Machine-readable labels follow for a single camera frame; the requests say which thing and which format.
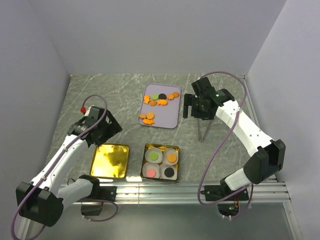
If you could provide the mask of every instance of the table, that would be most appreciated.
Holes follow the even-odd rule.
[[[127,176],[139,176],[146,143],[174,145],[180,147],[179,182],[199,181],[210,156],[229,128],[219,119],[213,120],[204,142],[198,141],[197,119],[189,117],[183,119],[183,97],[180,98],[178,126],[174,129],[141,126],[138,124],[138,115],[143,98],[143,92],[148,83],[176,85],[181,88],[181,95],[193,94],[191,83],[197,80],[200,74],[75,74],[66,92],[57,127],[49,150],[47,162],[54,156],[62,145],[69,127],[78,121],[82,114],[80,108],[83,100],[91,94],[104,96],[108,109],[122,126],[121,133],[109,139],[108,143],[126,144],[130,147]],[[209,77],[211,84],[218,90],[226,88],[239,101],[243,97],[243,89],[238,81],[230,76],[215,74]],[[98,98],[92,98],[87,106],[103,106]],[[250,116],[252,109],[246,101],[242,107]],[[208,124],[201,121],[201,131],[204,133]],[[92,145],[77,160],[65,182],[69,178],[77,179],[83,174],[89,174],[95,146]],[[240,169],[249,155],[232,134],[221,148],[212,163],[206,181],[219,181],[225,176]]]

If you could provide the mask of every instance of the tray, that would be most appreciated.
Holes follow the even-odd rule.
[[[129,161],[129,146],[105,143],[95,148],[90,175],[102,179],[126,177]]]
[[[167,100],[168,104],[165,106],[150,106],[144,103],[144,96],[152,94],[172,94],[174,92],[179,93],[179,97],[173,100]],[[174,85],[165,85],[159,83],[149,83],[145,86],[144,93],[141,100],[140,112],[146,114],[149,112],[154,113],[154,124],[146,125],[141,118],[138,118],[138,122],[142,126],[174,129],[178,125],[178,115],[180,106],[181,88]]]
[[[171,148],[171,149],[174,149],[177,151],[178,153],[178,162],[173,165],[173,167],[176,168],[177,170],[177,176],[176,176],[176,180],[171,180],[171,179],[162,179],[162,178],[153,178],[153,177],[146,177],[146,176],[143,176],[143,173],[142,173],[142,168],[144,166],[145,163],[147,163],[147,160],[145,158],[145,153],[148,149],[151,149],[151,148],[158,148],[161,150],[161,152],[164,152],[165,149],[167,148]],[[143,178],[143,179],[149,179],[149,180],[154,180],[154,181],[159,181],[159,182],[173,182],[173,183],[176,183],[179,179],[179,155],[180,155],[180,148],[178,146],[170,146],[170,145],[161,145],[161,144],[153,144],[153,143],[147,143],[145,146],[144,146],[144,152],[143,152],[143,159],[142,159],[142,165],[141,165],[141,171],[140,171],[140,176]]]

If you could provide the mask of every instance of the black disc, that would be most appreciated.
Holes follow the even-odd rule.
[[[164,175],[167,178],[171,178],[173,175],[175,175],[175,171],[171,167],[168,167],[166,170],[164,170]]]
[[[166,100],[166,99],[167,99],[167,95],[165,95],[164,93],[160,93],[160,94],[159,94],[159,99],[164,99],[164,100]]]

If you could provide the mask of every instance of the robotic arm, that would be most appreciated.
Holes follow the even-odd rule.
[[[250,159],[243,168],[220,181],[221,197],[251,183],[259,184],[282,169],[285,144],[280,139],[274,141],[261,131],[239,108],[238,102],[230,92],[226,89],[216,91],[207,77],[191,85],[195,94],[184,95],[184,118],[188,117],[189,106],[191,106],[191,116],[202,120],[212,120],[217,116],[231,128],[239,111],[238,122],[233,132],[245,146]]]
[[[84,117],[70,127],[62,146],[45,168],[30,183],[21,182],[18,185],[16,199],[19,205],[34,185],[44,180],[20,209],[19,214],[22,217],[51,227],[59,220],[63,210],[74,202],[82,198],[98,199],[100,197],[98,196],[99,180],[89,175],[82,175],[76,182],[62,189],[59,188],[76,160],[91,144],[100,146],[122,131],[116,119],[107,110],[104,119],[96,127],[76,140],[68,149],[66,148],[77,136],[97,123],[104,111],[103,108],[90,107]],[[54,166],[56,159],[63,151],[64,154]],[[52,167],[50,174],[44,177],[44,173]]]

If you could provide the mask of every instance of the purple tray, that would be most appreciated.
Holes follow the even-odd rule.
[[[165,106],[156,105],[150,106],[144,103],[144,96],[149,95],[150,99],[152,94],[172,94],[179,93],[179,97],[173,100],[168,100]],[[158,83],[149,83],[145,86],[142,96],[142,103],[139,114],[146,114],[148,112],[154,113],[154,124],[146,125],[141,118],[138,118],[139,124],[142,126],[174,129],[178,125],[178,115],[180,106],[181,88],[173,85],[164,85]]]

